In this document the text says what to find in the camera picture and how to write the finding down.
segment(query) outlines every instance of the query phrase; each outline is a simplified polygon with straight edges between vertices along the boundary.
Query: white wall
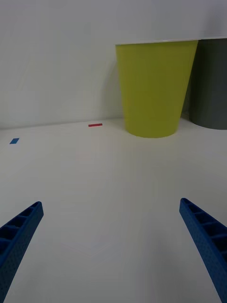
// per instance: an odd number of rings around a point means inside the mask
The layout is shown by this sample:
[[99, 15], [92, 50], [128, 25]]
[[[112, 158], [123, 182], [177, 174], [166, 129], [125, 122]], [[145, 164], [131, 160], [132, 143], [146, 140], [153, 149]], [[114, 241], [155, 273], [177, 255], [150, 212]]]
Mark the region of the white wall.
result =
[[224, 0], [1, 0], [0, 127], [122, 115], [117, 43], [227, 36]]

